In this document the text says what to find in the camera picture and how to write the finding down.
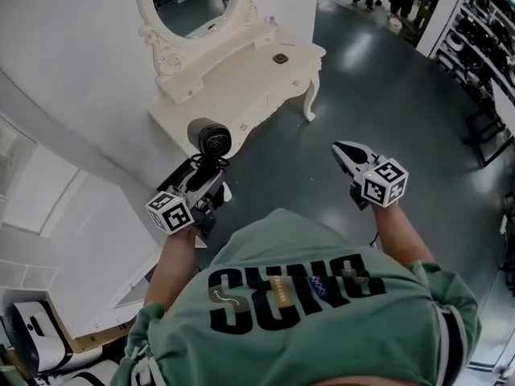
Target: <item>black and white fiducial cube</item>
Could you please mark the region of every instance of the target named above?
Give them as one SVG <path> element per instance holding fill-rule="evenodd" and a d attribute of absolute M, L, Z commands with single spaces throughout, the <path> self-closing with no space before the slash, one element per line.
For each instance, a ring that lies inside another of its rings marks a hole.
<path fill-rule="evenodd" d="M 393 158 L 363 174 L 361 195 L 375 204 L 388 207 L 406 191 L 408 172 Z"/>
<path fill-rule="evenodd" d="M 161 191 L 149 203 L 146 210 L 155 225 L 169 235 L 195 223 L 182 197 Z"/>

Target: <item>hand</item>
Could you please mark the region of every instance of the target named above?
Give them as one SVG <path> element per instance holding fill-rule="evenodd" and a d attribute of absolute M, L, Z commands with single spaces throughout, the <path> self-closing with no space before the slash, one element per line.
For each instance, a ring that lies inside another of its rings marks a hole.
<path fill-rule="evenodd" d="M 179 230 L 177 233 L 170 235 L 168 240 L 182 241 L 185 243 L 193 243 L 195 245 L 195 237 L 199 230 L 194 224 L 187 226 L 186 228 Z"/>

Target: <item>ornate mirror frame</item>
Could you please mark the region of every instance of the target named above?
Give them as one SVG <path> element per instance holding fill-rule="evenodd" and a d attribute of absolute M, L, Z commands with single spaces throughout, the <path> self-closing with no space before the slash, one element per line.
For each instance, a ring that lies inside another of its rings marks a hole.
<path fill-rule="evenodd" d="M 183 71 L 194 60 L 234 35 L 262 20 L 252 0 L 229 0 L 222 24 L 206 36 L 189 39 L 174 34 L 159 18 L 153 0 L 138 0 L 145 25 L 139 34 L 152 46 L 154 65 L 159 77 Z"/>

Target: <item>shirt sleeve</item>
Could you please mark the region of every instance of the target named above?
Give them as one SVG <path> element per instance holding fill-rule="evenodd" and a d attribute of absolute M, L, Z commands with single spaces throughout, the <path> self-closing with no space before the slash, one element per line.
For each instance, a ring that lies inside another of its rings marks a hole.
<path fill-rule="evenodd" d="M 130 386 L 130 374 L 136 364 L 136 360 L 131 359 L 134 349 L 136 347 L 141 349 L 146 345 L 148 326 L 153 320 L 161 319 L 163 315 L 163 306 L 156 302 L 149 303 L 138 312 L 136 322 L 130 329 L 127 338 L 126 355 L 120 362 L 113 379 L 109 382 L 109 386 Z"/>
<path fill-rule="evenodd" d="M 457 273 L 441 270 L 436 263 L 415 261 L 408 269 L 427 288 L 435 302 L 458 310 L 465 325 L 469 361 L 481 334 L 476 297 Z"/>

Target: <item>green t-shirt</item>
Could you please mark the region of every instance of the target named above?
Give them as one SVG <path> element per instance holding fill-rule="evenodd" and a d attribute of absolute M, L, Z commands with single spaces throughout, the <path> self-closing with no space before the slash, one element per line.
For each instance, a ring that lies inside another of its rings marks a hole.
<path fill-rule="evenodd" d="M 157 303 L 140 311 L 112 384 L 130 383 L 134 347 L 148 343 L 170 386 L 308 385 L 341 376 L 433 385 L 433 302 L 459 311 L 470 358 L 477 303 L 455 273 L 434 263 L 404 268 L 277 210 L 234 233 L 168 312 Z"/>

